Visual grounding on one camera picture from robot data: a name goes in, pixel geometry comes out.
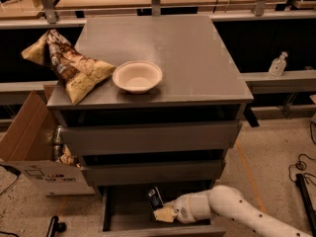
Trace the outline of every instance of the orange line on floor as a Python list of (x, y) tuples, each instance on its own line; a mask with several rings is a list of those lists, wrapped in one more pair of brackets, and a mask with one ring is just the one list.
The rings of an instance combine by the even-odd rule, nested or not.
[(260, 196), (260, 193), (259, 193), (256, 181), (255, 181), (255, 178), (254, 178), (254, 176), (253, 176), (253, 174), (252, 174), (252, 172), (250, 170), (249, 164), (248, 164), (247, 159), (245, 157), (244, 150), (243, 150), (242, 146), (240, 145), (240, 143), (238, 142), (238, 140), (236, 141), (235, 145), (236, 145), (236, 149), (237, 149), (238, 154), (239, 154), (239, 158), (240, 158), (240, 160), (241, 160), (241, 162), (243, 164), (243, 167), (244, 167), (244, 169), (246, 171), (246, 175), (247, 175), (248, 181), (250, 183), (251, 189), (253, 190), (253, 193), (255, 195), (255, 199), (257, 201), (259, 210), (261, 212), (264, 212), (264, 213), (268, 214), (267, 213), (267, 209), (266, 209), (266, 207), (264, 205), (264, 202), (263, 202), (263, 200), (262, 200), (262, 198)]

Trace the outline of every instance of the plastic bottle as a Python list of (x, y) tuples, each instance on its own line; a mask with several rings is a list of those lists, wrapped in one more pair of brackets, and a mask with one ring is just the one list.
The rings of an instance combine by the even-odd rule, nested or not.
[(269, 73), (274, 76), (281, 76), (286, 66), (287, 52), (283, 51), (279, 58), (274, 59), (270, 66)]

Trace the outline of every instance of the drawer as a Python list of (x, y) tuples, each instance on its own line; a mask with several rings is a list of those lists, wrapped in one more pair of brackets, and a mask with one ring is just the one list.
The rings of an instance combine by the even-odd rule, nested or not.
[(220, 178), (224, 167), (224, 160), (218, 159), (83, 166), (81, 170), (88, 185), (98, 187), (195, 180), (214, 181)]
[(71, 152), (82, 156), (229, 148), (240, 128), (232, 120), (67, 127), (61, 134)]
[[(205, 190), (203, 182), (159, 184), (164, 202), (182, 194)], [(150, 185), (118, 186), (100, 188), (103, 192), (102, 229), (108, 237), (163, 237), (195, 236), (222, 237), (225, 229), (210, 225), (209, 220), (194, 224), (157, 222), (154, 220), (146, 190)]]

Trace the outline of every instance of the floor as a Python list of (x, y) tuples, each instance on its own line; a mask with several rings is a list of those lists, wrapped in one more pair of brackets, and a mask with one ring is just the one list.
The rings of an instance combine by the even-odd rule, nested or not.
[[(250, 127), (244, 121), (216, 185), (236, 188), (252, 206), (311, 234), (299, 189), (288, 176), (288, 166), (297, 162), (299, 154), (316, 158), (310, 118), (262, 119), (259, 123), (259, 127)], [(305, 172), (316, 174), (315, 163), (304, 156), (301, 160), (307, 164)], [(291, 169), (293, 179), (296, 172)], [(0, 191), (15, 179), (2, 168), (0, 177)], [(308, 190), (312, 202), (316, 202), (316, 187), (310, 183)], [(67, 229), (56, 236), (107, 236), (101, 232), (101, 213), (102, 201), (96, 196), (46, 197), (21, 176), (12, 189), (0, 197), (0, 231), (21, 237), (45, 236), (50, 219), (58, 215)], [(251, 229), (219, 216), (214, 218), (213, 225), (224, 227), (225, 237), (258, 236)]]

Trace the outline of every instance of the gray countertop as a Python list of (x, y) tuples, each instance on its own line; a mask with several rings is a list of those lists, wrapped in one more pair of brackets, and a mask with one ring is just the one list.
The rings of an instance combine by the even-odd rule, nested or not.
[(58, 84), (50, 110), (249, 103), (253, 96), (208, 16), (91, 18), (76, 49), (115, 66), (151, 61), (163, 71), (162, 82), (141, 95), (119, 89), (112, 77), (73, 106)]

